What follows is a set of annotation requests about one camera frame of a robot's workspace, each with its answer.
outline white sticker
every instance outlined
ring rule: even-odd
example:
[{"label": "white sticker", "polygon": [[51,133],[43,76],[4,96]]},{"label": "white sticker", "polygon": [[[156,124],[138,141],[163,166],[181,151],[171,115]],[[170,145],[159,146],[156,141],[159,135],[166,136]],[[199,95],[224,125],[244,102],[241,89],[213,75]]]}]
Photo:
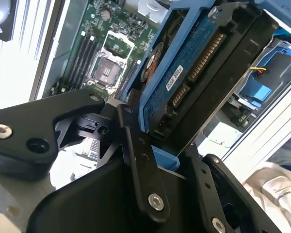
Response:
[{"label": "white sticker", "polygon": [[146,68],[149,69],[150,65],[152,64],[153,60],[155,58],[155,54],[150,58],[149,63],[147,64]]},{"label": "white sticker", "polygon": [[183,71],[183,67],[182,66],[178,66],[178,68],[174,72],[173,76],[171,77],[171,79],[169,80],[169,82],[166,85],[167,91],[170,91],[170,89],[173,87],[175,81],[180,76],[182,71]]}]

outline green circuit board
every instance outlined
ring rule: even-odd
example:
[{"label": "green circuit board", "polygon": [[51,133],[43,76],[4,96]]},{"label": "green circuit board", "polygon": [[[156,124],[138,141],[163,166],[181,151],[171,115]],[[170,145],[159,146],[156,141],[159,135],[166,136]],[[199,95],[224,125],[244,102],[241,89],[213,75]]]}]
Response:
[{"label": "green circuit board", "polygon": [[[110,18],[108,20],[103,20],[103,13],[106,11],[110,13],[110,15],[107,15],[107,17],[110,16]],[[126,9],[119,7],[112,1],[92,1],[89,3],[84,14],[79,32],[76,36],[70,58],[64,72],[63,80],[68,78],[69,73],[73,67],[73,61],[77,55],[78,47],[82,40],[81,33],[90,32],[91,35],[95,37],[97,42],[97,52],[103,46],[109,30],[113,31],[114,33],[121,33],[125,35],[129,41],[135,44],[133,51],[128,58],[127,65],[133,61],[142,59],[157,31],[155,27],[138,18],[135,14],[128,12]],[[112,35],[108,35],[104,48],[112,51],[113,55],[115,54],[119,57],[127,56],[131,49],[131,47],[128,46],[124,41],[121,41],[118,38],[114,38]],[[91,85],[89,88],[94,88],[104,97],[108,96],[107,92],[101,89],[97,89],[95,85]]]}]

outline screw head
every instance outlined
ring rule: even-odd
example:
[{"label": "screw head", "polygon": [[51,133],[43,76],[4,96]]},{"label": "screw head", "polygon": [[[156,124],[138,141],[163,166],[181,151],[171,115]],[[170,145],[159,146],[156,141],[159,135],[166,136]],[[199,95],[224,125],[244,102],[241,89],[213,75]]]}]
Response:
[{"label": "screw head", "polygon": [[129,107],[124,107],[124,110],[125,110],[126,112],[128,112],[128,113],[132,113],[132,110],[131,110],[131,108],[129,108]]},{"label": "screw head", "polygon": [[0,139],[6,139],[12,135],[12,129],[6,125],[0,124]]},{"label": "screw head", "polygon": [[214,6],[208,13],[208,18],[217,19],[219,13],[219,7]]},{"label": "screw head", "polygon": [[212,222],[213,227],[217,230],[218,233],[226,232],[225,226],[218,218],[214,217],[211,222]]},{"label": "screw head", "polygon": [[94,100],[94,101],[99,101],[99,98],[98,98],[97,96],[91,95],[90,97],[91,97],[91,99]]},{"label": "screw head", "polygon": [[159,195],[157,195],[156,193],[150,194],[148,197],[148,201],[149,201],[150,206],[153,209],[155,209],[157,211],[163,210],[164,202],[163,202],[162,198]]},{"label": "screw head", "polygon": [[218,163],[220,162],[220,161],[218,160],[218,158],[216,158],[216,157],[213,157],[212,160],[213,160],[216,164],[218,164]]}]

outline metal screw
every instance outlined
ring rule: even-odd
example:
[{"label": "metal screw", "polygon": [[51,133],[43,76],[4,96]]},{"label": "metal screw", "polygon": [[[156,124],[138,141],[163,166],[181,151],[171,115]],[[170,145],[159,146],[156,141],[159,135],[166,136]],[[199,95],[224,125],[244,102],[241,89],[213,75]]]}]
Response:
[{"label": "metal screw", "polygon": [[149,201],[150,206],[153,209],[155,209],[157,211],[163,210],[164,202],[163,202],[162,198],[159,195],[157,195],[156,193],[150,194],[148,197],[148,201]]},{"label": "metal screw", "polygon": [[208,18],[213,18],[213,19],[217,19],[217,16],[219,14],[219,7],[214,6],[208,13]]},{"label": "metal screw", "polygon": [[12,129],[6,125],[0,124],[0,139],[6,139],[12,135]]},{"label": "metal screw", "polygon": [[124,110],[128,113],[132,113],[132,110],[129,107],[124,107]]},{"label": "metal screw", "polygon": [[212,160],[213,160],[216,164],[218,164],[218,163],[220,162],[216,157],[213,157]]},{"label": "metal screw", "polygon": [[218,218],[214,217],[212,219],[212,225],[218,233],[225,233],[225,226]]},{"label": "metal screw", "polygon": [[99,98],[97,96],[91,95],[91,99],[95,101],[99,101]]},{"label": "metal screw", "polygon": [[18,210],[17,208],[9,205],[7,208],[6,208],[6,211],[9,212],[11,215],[13,216],[16,216],[18,214]]}]

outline motherboard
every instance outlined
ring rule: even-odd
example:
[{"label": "motherboard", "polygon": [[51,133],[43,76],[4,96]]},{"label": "motherboard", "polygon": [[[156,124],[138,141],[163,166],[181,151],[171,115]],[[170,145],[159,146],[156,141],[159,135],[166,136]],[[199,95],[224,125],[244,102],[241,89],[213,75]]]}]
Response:
[{"label": "motherboard", "polygon": [[89,88],[105,100],[115,97],[156,31],[112,1],[90,1],[62,77],[61,92]]}]

